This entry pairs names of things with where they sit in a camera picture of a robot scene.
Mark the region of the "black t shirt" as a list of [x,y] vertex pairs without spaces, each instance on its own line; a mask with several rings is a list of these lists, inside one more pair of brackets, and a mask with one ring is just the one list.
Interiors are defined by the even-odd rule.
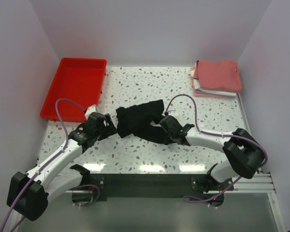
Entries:
[[162,100],[150,101],[128,108],[117,108],[118,135],[124,138],[133,134],[149,142],[165,145],[173,144],[174,141],[158,126],[164,118],[163,111],[164,103]]

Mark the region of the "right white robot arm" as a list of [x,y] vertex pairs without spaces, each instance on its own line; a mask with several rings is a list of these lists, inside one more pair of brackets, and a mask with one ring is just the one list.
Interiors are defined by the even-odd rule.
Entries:
[[226,155],[226,161],[214,164],[200,181],[196,181],[205,192],[218,189],[233,177],[251,179],[268,160],[261,145],[241,128],[227,133],[201,130],[193,124],[182,126],[171,115],[164,117],[159,125],[179,145],[201,146]]

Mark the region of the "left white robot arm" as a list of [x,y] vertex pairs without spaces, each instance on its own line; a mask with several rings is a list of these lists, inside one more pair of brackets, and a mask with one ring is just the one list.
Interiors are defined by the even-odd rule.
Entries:
[[75,158],[85,153],[97,141],[117,133],[111,116],[91,113],[85,123],[71,131],[67,140],[42,163],[11,178],[7,205],[30,221],[38,219],[48,206],[50,193],[46,188]]

